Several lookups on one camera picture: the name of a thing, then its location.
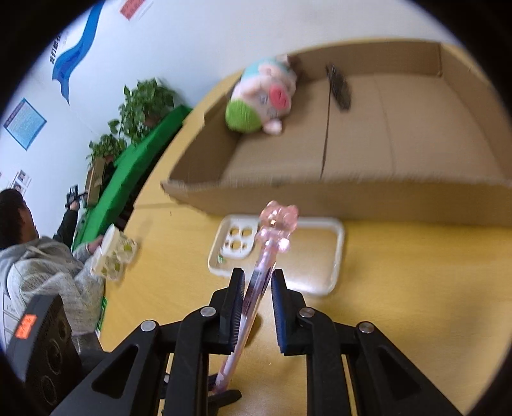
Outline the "paper cup with green print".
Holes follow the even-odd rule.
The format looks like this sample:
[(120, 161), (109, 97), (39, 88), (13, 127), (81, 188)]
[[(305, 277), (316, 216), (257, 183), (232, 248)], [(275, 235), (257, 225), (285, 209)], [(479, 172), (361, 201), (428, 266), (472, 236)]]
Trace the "paper cup with green print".
[(92, 257), (91, 273), (107, 280), (120, 280), (137, 251), (137, 242), (111, 224), (103, 236), (101, 246)]

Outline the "black folded eyeglasses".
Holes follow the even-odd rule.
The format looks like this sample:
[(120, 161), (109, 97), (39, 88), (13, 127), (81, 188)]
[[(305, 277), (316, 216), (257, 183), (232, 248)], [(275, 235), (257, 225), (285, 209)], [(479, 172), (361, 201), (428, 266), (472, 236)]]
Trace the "black folded eyeglasses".
[(348, 111), (351, 108), (351, 88), (343, 73), (332, 63), (325, 66), (326, 75), (330, 84), (330, 92), (339, 109)]

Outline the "red wall notice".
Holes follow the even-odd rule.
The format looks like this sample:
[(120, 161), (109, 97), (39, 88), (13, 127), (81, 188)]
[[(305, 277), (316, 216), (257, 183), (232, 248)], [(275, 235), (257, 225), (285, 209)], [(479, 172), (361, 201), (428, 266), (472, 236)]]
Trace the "red wall notice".
[(126, 0), (122, 2), (119, 12), (128, 22), (135, 22), (142, 18), (153, 4), (153, 0)]

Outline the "white clear phone case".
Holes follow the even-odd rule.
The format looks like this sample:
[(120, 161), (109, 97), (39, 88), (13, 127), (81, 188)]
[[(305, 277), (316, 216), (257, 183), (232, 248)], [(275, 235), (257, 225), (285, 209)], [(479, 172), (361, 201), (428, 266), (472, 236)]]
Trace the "white clear phone case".
[[(207, 259), (210, 272), (230, 277), (241, 268), (249, 281), (261, 245), (256, 240), (260, 221), (251, 215), (222, 219)], [(345, 228), (336, 218), (300, 218), (290, 237), (290, 247), (277, 255), (286, 286), (304, 295), (327, 296), (336, 287), (343, 261)]]

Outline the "blue framed wall poster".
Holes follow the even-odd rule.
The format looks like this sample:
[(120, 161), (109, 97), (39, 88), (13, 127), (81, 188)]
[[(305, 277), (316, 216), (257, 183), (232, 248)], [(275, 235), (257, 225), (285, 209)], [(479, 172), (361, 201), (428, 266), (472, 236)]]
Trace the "blue framed wall poster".
[(46, 123), (47, 120), (23, 98), (5, 120), (4, 129), (27, 151)]

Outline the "pig plush toy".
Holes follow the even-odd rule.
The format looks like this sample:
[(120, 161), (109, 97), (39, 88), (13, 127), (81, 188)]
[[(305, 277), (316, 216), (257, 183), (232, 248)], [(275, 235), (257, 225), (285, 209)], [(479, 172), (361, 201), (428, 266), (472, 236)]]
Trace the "pig plush toy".
[(282, 133), (282, 119), (290, 114), (297, 75), (288, 55), (257, 61), (246, 67), (226, 106), (225, 122), (241, 133)]

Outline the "person in grey hoodie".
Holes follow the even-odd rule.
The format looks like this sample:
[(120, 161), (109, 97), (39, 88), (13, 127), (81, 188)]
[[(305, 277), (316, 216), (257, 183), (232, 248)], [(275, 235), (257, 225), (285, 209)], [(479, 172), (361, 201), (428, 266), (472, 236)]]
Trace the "person in grey hoodie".
[(28, 303), (35, 295), (62, 297), (78, 352), (101, 344), (95, 334), (105, 281), (90, 271), (102, 236), (78, 246), (73, 240), (78, 207), (72, 203), (53, 237), (41, 236), (22, 193), (1, 191), (1, 350), (5, 352)]

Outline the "shallow cardboard box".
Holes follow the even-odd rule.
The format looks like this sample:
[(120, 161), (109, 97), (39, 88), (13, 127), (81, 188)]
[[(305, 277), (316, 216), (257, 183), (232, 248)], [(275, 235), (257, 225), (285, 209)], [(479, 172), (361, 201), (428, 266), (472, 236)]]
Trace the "shallow cardboard box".
[[(238, 76), (192, 111), (168, 196), (215, 215), (271, 200), (304, 216), (508, 226), (511, 117), (458, 47), (419, 40), (338, 43), (295, 53), (300, 72), (281, 135), (230, 130)], [(351, 88), (339, 109), (325, 66)]]

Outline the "potted green plant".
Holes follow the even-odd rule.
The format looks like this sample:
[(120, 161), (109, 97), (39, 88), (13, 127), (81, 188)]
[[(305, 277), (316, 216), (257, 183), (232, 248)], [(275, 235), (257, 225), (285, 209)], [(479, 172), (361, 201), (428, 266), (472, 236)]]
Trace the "potted green plant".
[(104, 159), (106, 162), (116, 160), (127, 147), (125, 139), (117, 138), (112, 133), (103, 134), (98, 141), (89, 142), (89, 155), (86, 159), (89, 161), (89, 165), (97, 159)]
[(159, 122), (174, 109), (173, 89), (156, 78), (136, 82), (134, 88), (123, 87), (119, 117), (110, 120), (110, 133), (131, 144), (141, 143)]

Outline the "green cloth covered bench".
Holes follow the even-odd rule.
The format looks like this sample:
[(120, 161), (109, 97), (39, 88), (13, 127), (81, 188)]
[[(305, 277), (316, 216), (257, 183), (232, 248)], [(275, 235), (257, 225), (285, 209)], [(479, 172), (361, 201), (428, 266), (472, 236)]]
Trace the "green cloth covered bench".
[(144, 141), (128, 147), (116, 159), (110, 182), (95, 207), (87, 209), (83, 222), (77, 229), (72, 245), (74, 249), (103, 234), (110, 224), (126, 224), (133, 210), (134, 201), (149, 174), (181, 130), (191, 111), (192, 109), (187, 106), (178, 106), (164, 117)]

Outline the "pink transparent cartoon pen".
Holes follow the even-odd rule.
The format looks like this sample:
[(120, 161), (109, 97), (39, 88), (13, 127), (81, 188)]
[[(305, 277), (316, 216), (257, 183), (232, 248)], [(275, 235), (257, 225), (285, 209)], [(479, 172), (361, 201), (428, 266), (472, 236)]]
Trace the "pink transparent cartoon pen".
[(297, 228), (298, 217), (299, 209), (296, 205), (285, 206), (277, 201), (269, 202), (260, 214), (260, 230), (255, 237), (260, 245), (260, 254), (243, 299), (238, 340), (234, 352), (226, 358), (217, 373), (212, 386), (213, 394), (228, 390), (275, 268), (276, 257), (289, 249), (290, 235)]

